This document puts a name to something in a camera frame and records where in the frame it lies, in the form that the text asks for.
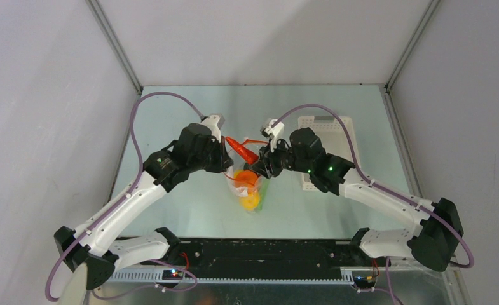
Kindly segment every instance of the white basket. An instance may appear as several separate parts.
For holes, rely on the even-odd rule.
[[[356,143],[356,135],[354,134],[354,124],[352,119],[348,116],[340,116],[341,121],[346,126],[346,130],[352,140],[354,153],[360,164],[360,154],[358,153],[358,145]],[[348,161],[352,161],[348,141],[346,140],[345,131],[341,124],[332,116],[300,116],[298,118],[298,128],[311,128],[315,135],[320,138],[322,146],[326,148],[326,152],[335,154]],[[307,173],[301,173],[302,189],[304,191],[318,191],[318,189],[311,183]]]

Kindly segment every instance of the transparent container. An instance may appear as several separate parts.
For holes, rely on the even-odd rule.
[[[258,154],[261,146],[267,142],[247,139],[242,145]],[[245,160],[233,149],[228,151],[233,160],[233,166],[225,173],[227,184],[231,192],[238,198],[238,202],[246,211],[257,212],[262,210],[264,195],[269,180],[249,170],[244,170]]]

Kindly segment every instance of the white wall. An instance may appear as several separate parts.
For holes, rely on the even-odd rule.
[[[385,83],[429,0],[101,1],[143,85]]]
[[[134,100],[84,1],[0,1],[0,304],[48,303],[53,233],[106,201]]]
[[[499,1],[443,1],[392,97],[426,195],[458,205],[474,304],[499,304]]]

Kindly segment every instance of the yellow ball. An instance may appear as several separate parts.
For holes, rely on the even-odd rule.
[[[261,202],[261,195],[258,192],[249,194],[247,197],[240,197],[240,204],[246,210],[254,210]]]

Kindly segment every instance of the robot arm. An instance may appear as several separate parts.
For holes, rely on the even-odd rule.
[[[314,186],[323,193],[351,198],[399,221],[405,229],[377,231],[364,228],[356,233],[351,244],[359,246],[369,257],[409,257],[435,271],[447,268],[458,240],[420,207],[444,219],[462,236],[463,229],[453,202],[442,198],[434,203],[393,190],[417,204],[412,206],[385,192],[382,184],[374,179],[367,182],[354,163],[327,154],[319,137],[310,128],[292,132],[289,146],[284,139],[277,139],[282,133],[281,123],[275,129],[267,126],[273,122],[269,121],[261,130],[271,141],[259,151],[259,160],[248,165],[250,170],[266,178],[278,176],[283,169],[307,173]]]
[[[219,131],[223,123],[222,115],[212,114],[201,123],[185,127],[178,140],[148,157],[135,187],[128,185],[75,230],[61,227],[55,233],[55,241],[61,254],[78,236],[86,233],[64,262],[71,271],[86,263],[87,290],[102,285],[116,270],[166,255],[177,256],[170,254],[169,250],[180,241],[166,228],[157,229],[148,236],[123,241],[115,239],[149,205],[164,197],[177,184],[186,181],[189,174],[197,170],[221,173],[233,164]],[[118,206],[96,224],[94,229],[89,229],[117,203]]]

